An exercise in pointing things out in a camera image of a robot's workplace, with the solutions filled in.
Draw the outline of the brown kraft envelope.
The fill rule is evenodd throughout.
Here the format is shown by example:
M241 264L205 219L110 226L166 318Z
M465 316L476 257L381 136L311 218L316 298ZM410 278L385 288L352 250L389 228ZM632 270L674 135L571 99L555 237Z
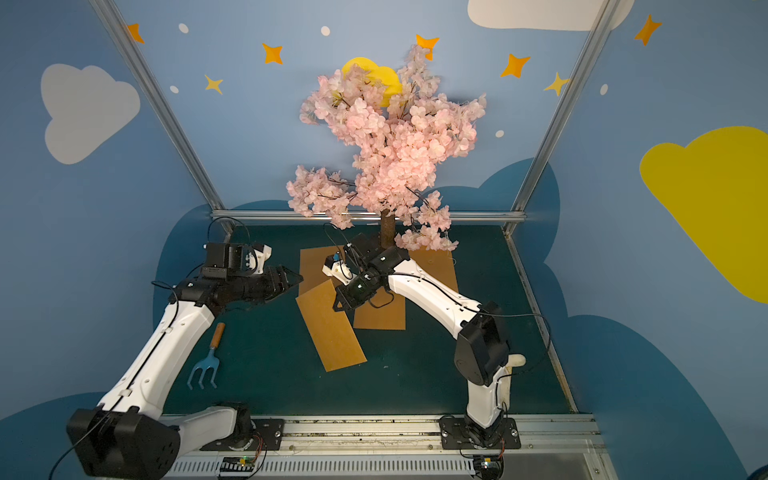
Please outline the brown kraft envelope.
M332 276L327 276L322 272L326 258L337 254L335 247L318 247L302 249L300 251L300 270L303 277L299 284L299 294L303 295L318 285L331 281L333 286L338 286L340 281Z
M367 361L346 313L333 309L335 298L331 280L297 297L299 310L326 372Z
M405 298L386 289L379 289L370 301L355 310L353 327L365 330L405 330Z

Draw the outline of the brown kraft file bag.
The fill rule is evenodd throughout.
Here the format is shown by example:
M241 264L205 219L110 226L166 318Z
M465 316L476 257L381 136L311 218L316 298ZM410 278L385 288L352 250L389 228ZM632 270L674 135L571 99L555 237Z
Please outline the brown kraft file bag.
M429 275L449 289L458 292L455 265L450 251L415 250L410 257Z

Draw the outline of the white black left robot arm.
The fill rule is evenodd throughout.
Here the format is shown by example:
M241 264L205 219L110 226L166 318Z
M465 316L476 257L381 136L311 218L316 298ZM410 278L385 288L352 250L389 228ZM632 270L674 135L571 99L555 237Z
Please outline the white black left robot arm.
M197 275L170 287L164 314L131 366L92 409L78 409L66 433L84 473L111 479L161 479L176 459L208 444L246 450L257 434L249 408L223 403L171 423L161 420L168 394L207 330L216 349L224 327L216 318L231 303L266 304L302 276L269 266L260 243L208 243Z

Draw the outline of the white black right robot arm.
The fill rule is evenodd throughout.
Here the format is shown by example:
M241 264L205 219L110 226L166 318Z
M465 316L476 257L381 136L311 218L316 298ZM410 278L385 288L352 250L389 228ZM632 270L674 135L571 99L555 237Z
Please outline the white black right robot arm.
M456 341L454 364L468 384L466 423L486 433L506 401L499 383L512 365L509 336L498 306L465 297L437 280L406 249L382 248L363 234L326 257L322 272L337 279L333 309L352 313L381 290L400 295L438 321Z

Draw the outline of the blue plastic fork toy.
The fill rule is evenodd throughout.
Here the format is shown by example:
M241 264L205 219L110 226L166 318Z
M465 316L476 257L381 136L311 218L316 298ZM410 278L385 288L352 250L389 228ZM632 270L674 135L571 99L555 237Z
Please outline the blue plastic fork toy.
M216 347L210 347L208 349L207 355L193 366L186 382L189 390L194 389L194 380L197 380L197 385L200 389L204 389L204 380L206 379L207 375L210 375L208 378L210 386L214 389L218 388L216 384L216 376L220 366L220 360L216 356L216 350Z

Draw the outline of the pink cherry blossom tree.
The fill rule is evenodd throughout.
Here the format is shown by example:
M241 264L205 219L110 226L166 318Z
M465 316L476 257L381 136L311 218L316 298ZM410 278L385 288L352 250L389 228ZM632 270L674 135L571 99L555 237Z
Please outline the pink cherry blossom tree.
M304 217L324 213L333 226L351 227L351 209L381 217L382 240L407 250L452 251L450 208L436 190L437 168L467 156L477 142L485 97L457 103L440 92L428 49L415 45L394 71L354 59L302 103L300 120L326 125L344 145L358 148L357 174L297 167L286 185L288 205Z

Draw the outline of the white yellow cloth strip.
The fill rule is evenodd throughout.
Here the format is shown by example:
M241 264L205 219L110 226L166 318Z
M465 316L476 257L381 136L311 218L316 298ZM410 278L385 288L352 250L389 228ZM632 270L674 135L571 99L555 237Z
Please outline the white yellow cloth strip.
M526 364L526 357L522 354L510 354L507 362L502 366L494 376L495 380L495 403L498 409L504 413L511 404L510 391L512 375L515 370Z

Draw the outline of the left circuit board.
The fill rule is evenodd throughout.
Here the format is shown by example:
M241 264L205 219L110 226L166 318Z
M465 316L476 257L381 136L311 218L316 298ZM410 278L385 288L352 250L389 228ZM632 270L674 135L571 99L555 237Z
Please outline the left circuit board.
M217 476L249 477L256 470L255 458L251 456L224 457L218 466Z

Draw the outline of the circuit board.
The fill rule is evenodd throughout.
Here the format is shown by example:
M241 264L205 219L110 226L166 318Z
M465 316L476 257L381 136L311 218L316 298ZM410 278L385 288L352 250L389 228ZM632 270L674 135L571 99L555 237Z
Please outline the circuit board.
M224 457L218 466L217 476L249 477L256 470L255 458L251 456Z
M472 459L473 478L500 480L504 473L504 460L498 457L475 456Z

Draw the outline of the right circuit board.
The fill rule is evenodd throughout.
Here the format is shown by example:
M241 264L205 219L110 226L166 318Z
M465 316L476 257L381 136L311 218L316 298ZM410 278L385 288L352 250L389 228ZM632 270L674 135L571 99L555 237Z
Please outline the right circuit board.
M498 457L475 456L472 459L473 478L500 480L504 473L504 460Z

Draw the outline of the aluminium right corner post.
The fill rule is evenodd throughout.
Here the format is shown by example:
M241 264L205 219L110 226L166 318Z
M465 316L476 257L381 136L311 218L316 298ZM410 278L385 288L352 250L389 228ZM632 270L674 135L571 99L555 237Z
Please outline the aluminium right corner post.
M613 18L616 15L620 4L621 2L619 0L604 1L597 12L595 22L589 31L585 44L580 51L571 72L571 79L566 85L565 92L560 95L557 107L540 147L523 179L518 193L516 194L511 208L513 219L504 224L503 232L507 239L512 237L516 226L523 223L526 219L526 208L528 203L535 192L612 31L611 25Z

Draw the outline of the aluminium corner post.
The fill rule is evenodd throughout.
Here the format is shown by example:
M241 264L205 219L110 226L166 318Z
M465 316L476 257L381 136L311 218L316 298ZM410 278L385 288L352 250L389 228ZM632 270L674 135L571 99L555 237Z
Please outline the aluminium corner post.
M565 92L560 95L557 107L540 147L523 179L518 193L516 194L511 208L513 219L504 224L503 232L507 239L512 237L516 226L523 223L526 219L526 208L528 203L535 192L612 31L611 25L613 18L616 15L620 4L621 2L619 0L604 1L597 12L595 22L589 31L585 44L580 51L571 72L571 79L566 85Z
M174 114L164 94L164 90L141 53L138 43L131 36L128 25L125 23L117 4L114 1L105 0L90 0L89 4L109 34L126 66L141 87L150 106L209 207L212 211L225 210L226 207L220 195L184 132L181 123Z

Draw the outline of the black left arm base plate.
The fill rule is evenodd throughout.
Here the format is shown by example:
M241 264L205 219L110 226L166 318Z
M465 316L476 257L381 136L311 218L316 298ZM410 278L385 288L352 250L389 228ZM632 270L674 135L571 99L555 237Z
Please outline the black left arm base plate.
M205 444L200 450L216 452L277 451L282 444L284 428L284 419L252 418L250 427L244 433L236 431L228 437Z

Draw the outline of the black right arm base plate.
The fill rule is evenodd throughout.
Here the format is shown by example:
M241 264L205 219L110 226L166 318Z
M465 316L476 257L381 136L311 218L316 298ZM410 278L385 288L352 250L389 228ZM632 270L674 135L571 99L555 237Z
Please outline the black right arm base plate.
M444 450L520 449L521 439L516 422L501 415L488 428L468 418L444 415L437 421Z

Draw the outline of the aluminium front rail frame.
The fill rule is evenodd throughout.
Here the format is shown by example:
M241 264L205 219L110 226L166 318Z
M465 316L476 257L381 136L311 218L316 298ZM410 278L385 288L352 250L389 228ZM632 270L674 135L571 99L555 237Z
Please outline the aluminium front rail frame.
M474 479L475 456L504 460L501 479L615 479L618 474L590 415L512 415L520 449L444 450L444 415L255 416L285 420L277 451L192 451L168 479ZM249 477L218 477L224 457L251 456Z

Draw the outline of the aluminium left corner post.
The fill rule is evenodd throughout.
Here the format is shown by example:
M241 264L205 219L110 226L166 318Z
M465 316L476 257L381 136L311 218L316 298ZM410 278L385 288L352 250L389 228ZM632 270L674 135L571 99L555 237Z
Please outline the aluminium left corner post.
M181 123L174 114L164 94L164 90L141 53L138 43L131 36L128 25L125 23L117 4L114 1L105 0L90 0L89 4L109 34L126 66L141 87L150 106L209 207L212 211L225 210L226 207L220 195L184 132Z

